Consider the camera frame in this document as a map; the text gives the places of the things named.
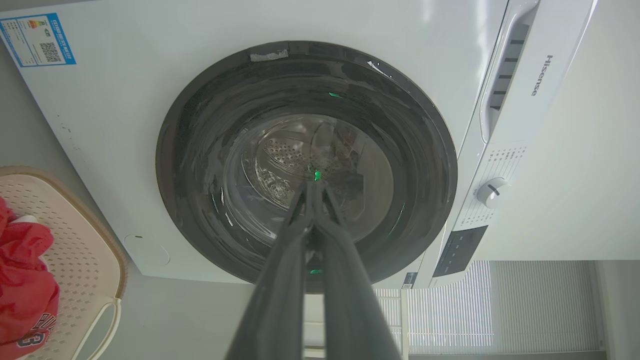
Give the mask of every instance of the small sticker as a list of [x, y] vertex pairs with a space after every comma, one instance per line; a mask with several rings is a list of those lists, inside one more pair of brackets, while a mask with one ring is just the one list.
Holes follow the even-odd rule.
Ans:
[[76, 63], [56, 13], [0, 19], [0, 29], [20, 67]]
[[415, 283], [415, 278], [418, 277], [417, 272], [408, 272], [404, 277], [404, 284], [402, 285], [402, 289], [411, 289], [413, 288], [413, 284]]

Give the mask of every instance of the beige plastic basket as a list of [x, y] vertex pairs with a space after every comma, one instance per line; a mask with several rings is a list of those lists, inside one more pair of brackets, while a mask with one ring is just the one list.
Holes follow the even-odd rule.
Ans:
[[53, 335], [23, 359], [74, 360], [103, 312], [113, 306], [106, 336], [89, 359], [97, 359], [115, 335], [126, 280], [126, 257], [96, 216], [59, 180], [29, 167], [0, 168], [0, 196], [16, 215], [33, 215], [54, 237], [44, 254], [60, 285]]

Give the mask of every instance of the washing machine drum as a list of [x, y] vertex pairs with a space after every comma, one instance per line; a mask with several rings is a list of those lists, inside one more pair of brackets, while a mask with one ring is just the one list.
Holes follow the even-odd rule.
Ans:
[[[264, 44], [196, 77], [162, 126], [164, 204], [207, 259], [258, 279], [300, 184], [332, 188], [371, 281], [409, 265], [451, 210], [456, 155], [434, 104], [357, 50]], [[307, 290], [322, 290], [308, 266]]]

